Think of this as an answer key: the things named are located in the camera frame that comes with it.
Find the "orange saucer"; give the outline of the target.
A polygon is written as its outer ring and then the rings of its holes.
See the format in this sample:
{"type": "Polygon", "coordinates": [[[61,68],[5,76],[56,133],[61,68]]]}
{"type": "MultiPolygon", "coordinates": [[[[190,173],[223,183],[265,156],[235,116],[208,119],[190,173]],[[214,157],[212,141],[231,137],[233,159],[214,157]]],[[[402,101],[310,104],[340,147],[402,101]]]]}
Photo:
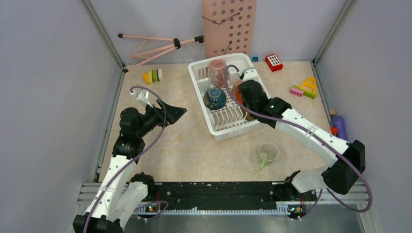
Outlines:
{"type": "Polygon", "coordinates": [[[240,103],[240,105],[243,105],[243,100],[239,91],[239,86],[243,83],[243,80],[237,80],[232,86],[232,93],[235,96],[235,99],[240,103]]]}

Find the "blue floral bowl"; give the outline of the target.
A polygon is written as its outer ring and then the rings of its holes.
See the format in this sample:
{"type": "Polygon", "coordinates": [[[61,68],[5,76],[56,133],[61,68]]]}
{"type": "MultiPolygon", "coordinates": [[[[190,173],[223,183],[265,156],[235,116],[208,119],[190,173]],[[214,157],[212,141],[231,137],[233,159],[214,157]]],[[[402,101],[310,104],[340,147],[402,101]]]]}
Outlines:
{"type": "Polygon", "coordinates": [[[210,110],[218,110],[226,105],[226,94],[218,87],[208,89],[203,96],[203,103],[210,110]]]}

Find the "pink ghost mug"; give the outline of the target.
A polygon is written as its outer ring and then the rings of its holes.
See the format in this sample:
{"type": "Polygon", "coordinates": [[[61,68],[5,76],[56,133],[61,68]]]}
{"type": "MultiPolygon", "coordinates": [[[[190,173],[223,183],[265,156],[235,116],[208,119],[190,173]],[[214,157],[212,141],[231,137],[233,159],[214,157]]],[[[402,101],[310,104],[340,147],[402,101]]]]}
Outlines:
{"type": "Polygon", "coordinates": [[[226,88],[226,62],[222,59],[212,60],[208,65],[209,81],[211,85],[226,88]]]}

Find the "green mug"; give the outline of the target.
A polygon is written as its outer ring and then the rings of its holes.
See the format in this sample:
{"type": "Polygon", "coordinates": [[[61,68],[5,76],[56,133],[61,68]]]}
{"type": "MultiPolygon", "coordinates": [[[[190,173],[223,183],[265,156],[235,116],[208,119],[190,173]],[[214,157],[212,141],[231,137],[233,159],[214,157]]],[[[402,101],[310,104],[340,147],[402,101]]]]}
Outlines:
{"type": "Polygon", "coordinates": [[[259,170],[263,170],[266,165],[270,165],[279,156],[279,149],[273,143],[263,143],[257,154],[257,161],[259,163],[259,170]]]}

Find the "black plate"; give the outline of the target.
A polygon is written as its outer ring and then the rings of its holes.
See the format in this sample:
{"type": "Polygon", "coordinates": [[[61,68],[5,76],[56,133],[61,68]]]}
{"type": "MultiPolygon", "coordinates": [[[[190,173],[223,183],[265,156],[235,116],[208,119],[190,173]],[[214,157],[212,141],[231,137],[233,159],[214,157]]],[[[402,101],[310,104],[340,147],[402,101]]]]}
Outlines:
{"type": "Polygon", "coordinates": [[[247,121],[256,120],[255,116],[252,115],[252,114],[250,114],[250,113],[247,113],[247,114],[246,114],[246,118],[245,118],[245,119],[246,119],[247,121]]]}

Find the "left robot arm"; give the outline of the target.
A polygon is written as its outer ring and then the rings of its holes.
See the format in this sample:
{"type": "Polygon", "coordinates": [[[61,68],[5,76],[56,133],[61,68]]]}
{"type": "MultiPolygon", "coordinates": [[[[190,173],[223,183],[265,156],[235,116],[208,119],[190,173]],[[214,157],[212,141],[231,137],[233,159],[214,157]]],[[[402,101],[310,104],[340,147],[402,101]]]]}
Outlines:
{"type": "Polygon", "coordinates": [[[81,215],[76,215],[72,226],[76,233],[122,233],[137,206],[151,200],[156,193],[153,176],[144,173],[131,177],[140,157],[158,140],[146,146],[144,136],[159,126],[163,131],[176,123],[186,112],[184,107],[166,104],[160,97],[154,106],[148,100],[151,91],[141,89],[137,100],[145,113],[129,107],[120,114],[120,134],[113,146],[109,168],[92,203],[81,215]]]}

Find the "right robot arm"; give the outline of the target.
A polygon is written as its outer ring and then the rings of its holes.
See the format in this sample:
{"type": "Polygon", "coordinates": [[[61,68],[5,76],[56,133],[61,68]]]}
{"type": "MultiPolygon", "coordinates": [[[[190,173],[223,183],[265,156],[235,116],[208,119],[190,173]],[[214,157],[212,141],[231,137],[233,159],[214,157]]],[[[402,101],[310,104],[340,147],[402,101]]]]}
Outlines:
{"type": "Polygon", "coordinates": [[[328,188],[346,195],[365,170],[365,146],[355,140],[340,139],[308,121],[281,98],[269,98],[255,68],[238,71],[243,105],[253,118],[282,131],[319,156],[325,166],[291,175],[285,194],[298,200],[305,192],[328,188]]]}

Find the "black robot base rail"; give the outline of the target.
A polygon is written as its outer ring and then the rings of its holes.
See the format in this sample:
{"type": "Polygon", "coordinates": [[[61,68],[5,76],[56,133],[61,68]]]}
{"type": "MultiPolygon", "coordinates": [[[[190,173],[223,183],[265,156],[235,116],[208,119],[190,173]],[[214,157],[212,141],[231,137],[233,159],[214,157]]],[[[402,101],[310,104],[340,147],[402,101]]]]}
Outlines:
{"type": "Polygon", "coordinates": [[[155,183],[134,215],[286,215],[306,214],[316,191],[299,193],[284,182],[155,183]]]}

